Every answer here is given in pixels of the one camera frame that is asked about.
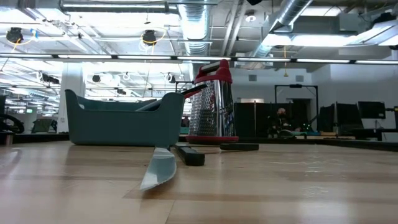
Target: knife handle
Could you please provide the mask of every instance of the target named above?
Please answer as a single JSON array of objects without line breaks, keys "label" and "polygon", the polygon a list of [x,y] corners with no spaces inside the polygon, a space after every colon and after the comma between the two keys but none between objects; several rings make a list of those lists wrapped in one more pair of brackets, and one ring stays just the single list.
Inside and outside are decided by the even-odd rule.
[{"label": "knife handle", "polygon": [[220,149],[228,151],[256,151],[259,150],[258,144],[221,144]]},{"label": "knife handle", "polygon": [[174,146],[177,154],[187,166],[203,166],[205,165],[205,154],[197,152],[188,146]]}]

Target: wooden table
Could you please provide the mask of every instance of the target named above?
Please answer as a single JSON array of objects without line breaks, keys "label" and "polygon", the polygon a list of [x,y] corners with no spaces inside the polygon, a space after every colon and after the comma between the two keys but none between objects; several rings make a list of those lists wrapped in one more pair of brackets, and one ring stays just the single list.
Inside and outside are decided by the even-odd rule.
[{"label": "wooden table", "polygon": [[2,223],[398,223],[398,154],[319,145],[261,145],[177,159],[173,180],[139,184],[152,148],[0,147]]}]

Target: table surface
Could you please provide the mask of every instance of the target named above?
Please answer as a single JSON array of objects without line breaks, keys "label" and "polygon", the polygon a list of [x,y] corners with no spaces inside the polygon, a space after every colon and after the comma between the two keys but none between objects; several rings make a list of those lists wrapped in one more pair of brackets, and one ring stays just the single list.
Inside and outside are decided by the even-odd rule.
[{"label": "table surface", "polygon": [[70,142],[0,147],[2,223],[398,223],[398,154],[263,144],[177,159],[176,176],[139,185],[150,147]]}]

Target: ceiling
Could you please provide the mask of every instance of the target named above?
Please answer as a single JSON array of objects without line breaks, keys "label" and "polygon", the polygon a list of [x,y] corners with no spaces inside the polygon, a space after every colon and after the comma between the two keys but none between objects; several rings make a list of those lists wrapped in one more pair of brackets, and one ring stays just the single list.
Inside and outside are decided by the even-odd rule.
[{"label": "ceiling", "polygon": [[[266,16],[277,12],[280,7],[279,0],[263,1],[255,6],[247,6],[246,12],[254,10],[255,21],[247,22],[243,17],[232,48],[232,55],[236,53],[249,54],[262,42],[262,29]],[[209,55],[220,55],[226,27],[231,18],[232,5],[235,0],[221,0],[211,7],[210,12],[210,36],[208,44]],[[302,16],[337,16],[347,8],[349,13],[372,11],[393,5],[395,1],[367,0],[364,5],[362,1],[326,1],[314,0],[306,8]],[[0,10],[0,52],[21,54],[116,54],[116,55],[185,55],[185,41],[180,23],[180,16],[176,14],[161,13],[115,13],[115,12],[73,12],[64,14],[47,13],[32,15],[20,10]],[[22,28],[24,41],[15,45],[6,39],[7,31],[11,27]],[[145,30],[155,30],[155,36],[160,39],[153,46],[145,46],[141,35]],[[274,57],[297,57],[297,58],[376,58],[382,59],[388,56],[388,47],[376,45],[368,47],[301,47],[288,45],[285,47],[274,47],[270,54]],[[19,60],[0,58],[0,83],[2,85],[23,86],[45,86],[38,78],[41,73],[57,78],[62,82],[63,62]],[[278,69],[283,63],[267,68]],[[128,91],[127,96],[135,97],[161,97],[168,91],[173,91],[175,84],[167,81],[168,75],[173,75],[176,81],[190,81],[190,65],[188,63],[122,63],[122,62],[84,62],[84,71],[87,75],[86,95],[96,99],[109,99],[119,96],[116,90],[95,90],[96,87],[120,85],[142,88],[142,90]],[[319,65],[311,64],[288,64],[289,68],[307,68],[313,70]],[[106,82],[95,83],[93,75],[100,75]],[[47,99],[57,101],[60,89],[54,88],[24,89],[30,96],[37,98],[33,93],[47,95]],[[152,88],[151,95],[144,93]],[[3,88],[3,93],[10,98],[28,95],[26,91],[10,90]]]}]

